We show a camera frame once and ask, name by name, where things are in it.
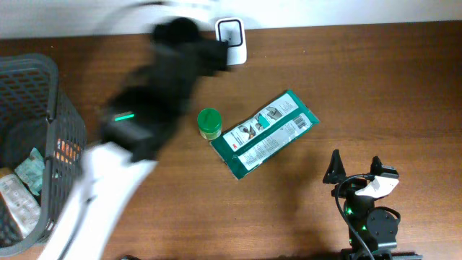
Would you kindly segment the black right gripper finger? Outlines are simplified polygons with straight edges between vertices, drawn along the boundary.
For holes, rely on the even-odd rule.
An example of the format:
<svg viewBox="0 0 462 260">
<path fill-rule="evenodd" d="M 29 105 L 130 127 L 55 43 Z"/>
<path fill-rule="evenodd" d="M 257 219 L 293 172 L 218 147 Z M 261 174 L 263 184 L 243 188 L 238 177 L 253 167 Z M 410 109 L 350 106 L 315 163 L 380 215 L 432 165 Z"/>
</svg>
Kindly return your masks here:
<svg viewBox="0 0 462 260">
<path fill-rule="evenodd" d="M 346 179 L 346 171 L 341 160 L 341 155 L 338 149 L 332 152 L 331 161 L 329 163 L 326 174 L 323 177 L 324 184 L 338 184 Z"/>
<path fill-rule="evenodd" d="M 382 162 L 378 156 L 374 156 L 370 166 L 370 174 L 374 176 L 380 176 L 386 172 L 386 169 L 383 167 Z"/>
</svg>

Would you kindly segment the green 3M wipes package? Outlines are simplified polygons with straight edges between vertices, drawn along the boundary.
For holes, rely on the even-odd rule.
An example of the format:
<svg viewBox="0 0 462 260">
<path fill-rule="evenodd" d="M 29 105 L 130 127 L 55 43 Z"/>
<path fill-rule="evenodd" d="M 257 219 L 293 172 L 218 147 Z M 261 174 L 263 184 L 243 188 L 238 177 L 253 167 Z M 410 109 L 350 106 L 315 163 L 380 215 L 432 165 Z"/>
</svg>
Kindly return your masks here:
<svg viewBox="0 0 462 260">
<path fill-rule="evenodd" d="M 304 102 L 287 90 L 212 140 L 211 146 L 240 180 L 319 123 Z"/>
</svg>

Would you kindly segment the mint green tissue pack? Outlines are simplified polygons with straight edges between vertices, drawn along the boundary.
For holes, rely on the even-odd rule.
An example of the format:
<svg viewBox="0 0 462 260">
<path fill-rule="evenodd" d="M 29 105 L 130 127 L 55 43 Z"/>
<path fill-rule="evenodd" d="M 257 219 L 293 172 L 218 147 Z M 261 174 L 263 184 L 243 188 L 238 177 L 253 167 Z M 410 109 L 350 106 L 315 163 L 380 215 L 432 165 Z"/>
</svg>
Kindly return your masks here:
<svg viewBox="0 0 462 260">
<path fill-rule="evenodd" d="M 14 169 L 14 172 L 28 186 L 34 196 L 39 196 L 43 186 L 44 170 L 43 156 L 38 149 L 33 148 L 30 155 Z"/>
</svg>

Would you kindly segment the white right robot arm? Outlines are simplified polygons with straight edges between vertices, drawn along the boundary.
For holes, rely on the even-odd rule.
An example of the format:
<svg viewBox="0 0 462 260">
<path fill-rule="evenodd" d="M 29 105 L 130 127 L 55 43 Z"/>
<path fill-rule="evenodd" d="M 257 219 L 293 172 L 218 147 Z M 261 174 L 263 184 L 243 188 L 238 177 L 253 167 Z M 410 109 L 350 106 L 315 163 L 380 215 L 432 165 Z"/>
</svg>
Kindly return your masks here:
<svg viewBox="0 0 462 260">
<path fill-rule="evenodd" d="M 323 177 L 324 184 L 334 188 L 331 196 L 349 230 L 349 248 L 341 250 L 341 258 L 356 259 L 422 259 L 414 252 L 394 253 L 401 214 L 375 202 L 387 197 L 399 183 L 398 171 L 375 156 L 368 173 L 348 176 L 335 149 Z"/>
</svg>

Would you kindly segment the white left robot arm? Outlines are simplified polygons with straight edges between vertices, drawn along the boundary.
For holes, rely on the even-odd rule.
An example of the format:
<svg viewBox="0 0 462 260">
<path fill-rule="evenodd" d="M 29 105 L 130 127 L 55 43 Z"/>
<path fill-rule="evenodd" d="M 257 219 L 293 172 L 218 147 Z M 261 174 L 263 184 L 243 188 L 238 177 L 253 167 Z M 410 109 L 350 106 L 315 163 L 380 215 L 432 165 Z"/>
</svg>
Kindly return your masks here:
<svg viewBox="0 0 462 260">
<path fill-rule="evenodd" d="M 196 83 L 227 68 L 226 41 L 179 17 L 154 27 L 151 63 L 130 72 L 107 101 L 100 141 L 82 153 L 82 175 L 40 257 L 100 259 L 126 205 L 158 164 L 191 107 Z"/>
</svg>

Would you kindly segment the white barcode scanner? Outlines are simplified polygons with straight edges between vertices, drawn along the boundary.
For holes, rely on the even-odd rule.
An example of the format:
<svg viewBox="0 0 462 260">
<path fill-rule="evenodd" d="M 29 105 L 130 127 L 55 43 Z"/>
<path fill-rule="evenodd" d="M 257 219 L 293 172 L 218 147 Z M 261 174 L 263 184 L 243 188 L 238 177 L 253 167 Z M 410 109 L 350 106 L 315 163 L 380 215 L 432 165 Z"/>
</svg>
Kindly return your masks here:
<svg viewBox="0 0 462 260">
<path fill-rule="evenodd" d="M 222 18 L 215 23 L 215 35 L 218 41 L 226 42 L 227 65 L 241 65 L 247 61 L 247 45 L 244 23 L 240 18 Z"/>
</svg>

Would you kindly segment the green lid jar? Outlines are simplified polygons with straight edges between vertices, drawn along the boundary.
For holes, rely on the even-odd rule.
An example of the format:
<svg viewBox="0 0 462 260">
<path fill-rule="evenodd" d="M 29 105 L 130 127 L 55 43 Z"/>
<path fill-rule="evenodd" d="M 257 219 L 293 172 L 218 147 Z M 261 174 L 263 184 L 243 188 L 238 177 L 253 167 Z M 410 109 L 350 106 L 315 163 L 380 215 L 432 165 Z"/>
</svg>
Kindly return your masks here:
<svg viewBox="0 0 462 260">
<path fill-rule="evenodd" d="M 199 132 L 203 138 L 214 140 L 222 133 L 222 117 L 214 108 L 203 109 L 197 117 Z"/>
</svg>

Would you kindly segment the grey plastic basket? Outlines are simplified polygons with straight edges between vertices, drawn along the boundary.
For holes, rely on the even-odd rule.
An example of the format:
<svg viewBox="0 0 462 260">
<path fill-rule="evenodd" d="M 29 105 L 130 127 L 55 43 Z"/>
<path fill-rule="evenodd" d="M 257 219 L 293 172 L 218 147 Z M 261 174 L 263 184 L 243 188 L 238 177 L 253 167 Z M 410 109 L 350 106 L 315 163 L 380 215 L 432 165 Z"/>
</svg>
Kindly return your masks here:
<svg viewBox="0 0 462 260">
<path fill-rule="evenodd" d="M 56 63 L 39 53 L 1 58 L 1 166 L 14 170 L 33 149 L 44 159 L 37 225 L 22 238 L 1 204 L 1 257 L 45 243 L 80 175 L 85 123 L 59 87 Z"/>
</svg>

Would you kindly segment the silver foil packet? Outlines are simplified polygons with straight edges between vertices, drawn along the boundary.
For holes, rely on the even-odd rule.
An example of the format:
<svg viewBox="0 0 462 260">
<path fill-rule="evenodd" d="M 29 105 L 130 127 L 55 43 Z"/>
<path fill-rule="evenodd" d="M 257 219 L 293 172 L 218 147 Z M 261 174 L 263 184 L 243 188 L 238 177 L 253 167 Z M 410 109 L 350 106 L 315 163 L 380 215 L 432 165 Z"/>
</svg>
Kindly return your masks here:
<svg viewBox="0 0 462 260">
<path fill-rule="evenodd" d="M 15 174 L 1 177 L 1 195 L 22 238 L 35 228 L 40 218 L 40 206 Z"/>
</svg>

